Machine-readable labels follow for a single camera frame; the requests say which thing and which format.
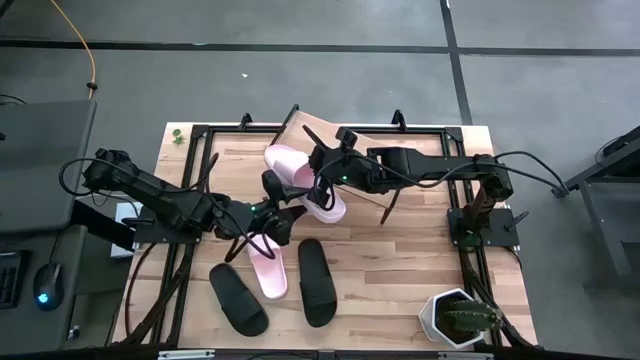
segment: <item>black slipper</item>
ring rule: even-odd
[[[313,327],[324,326],[333,319],[338,298],[322,245],[316,239],[306,239],[298,246],[300,291],[304,316]]]
[[[209,281],[222,312],[237,332],[257,336],[267,330],[267,313],[231,266],[224,263],[214,266],[209,272]]]

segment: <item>cactus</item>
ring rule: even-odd
[[[449,304],[442,313],[442,320],[450,323],[457,331],[477,331],[498,329],[502,313],[489,305],[475,300],[458,300]]]

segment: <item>orange cable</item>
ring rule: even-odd
[[[80,34],[80,31],[76,29],[75,25],[73,25],[71,20],[69,20],[69,18],[67,17],[67,14],[65,14],[64,11],[62,11],[62,9],[60,8],[60,6],[58,6],[55,0],[50,0],[50,1],[53,4],[53,6],[55,6],[56,9],[58,9],[58,11],[60,12],[60,15],[62,15],[62,17],[64,17],[64,19],[67,20],[67,23],[69,24],[69,26],[71,26],[73,31],[76,32],[76,35],[78,35],[78,38],[82,42],[82,45],[84,45],[84,48],[87,50],[87,54],[89,55],[89,60],[91,60],[91,83],[90,84],[95,84],[96,83],[96,62],[93,59],[93,54],[91,53],[91,50],[89,50],[89,46],[87,45],[87,42],[84,41],[84,38],[82,37],[82,34]],[[89,99],[91,98],[93,98],[93,89],[89,88]]]

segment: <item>potted plant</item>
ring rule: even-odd
[[[427,337],[460,349],[483,339],[483,331],[500,328],[502,313],[474,300],[462,289],[433,296],[420,312]]]

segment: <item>pink slipper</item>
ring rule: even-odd
[[[264,255],[260,254],[253,246],[247,246],[247,252],[249,253],[249,259],[253,264],[253,270],[258,276],[258,282],[264,296],[271,300],[279,299],[287,293],[287,276],[284,273],[284,264],[282,262],[282,250],[280,246],[271,240],[266,234],[264,236],[269,243],[269,247],[273,250],[276,258],[271,260]],[[262,234],[255,234],[251,237],[251,240],[260,247],[260,249],[267,251]]]
[[[272,145],[264,152],[264,161],[269,169],[273,170],[284,185],[292,185],[311,189],[313,187],[313,170],[309,167],[309,156],[302,151],[294,150],[285,145]],[[336,201],[331,211],[324,211],[318,204],[307,199],[299,198],[302,204],[318,220],[332,224],[340,221],[347,212],[344,201],[335,192]]]

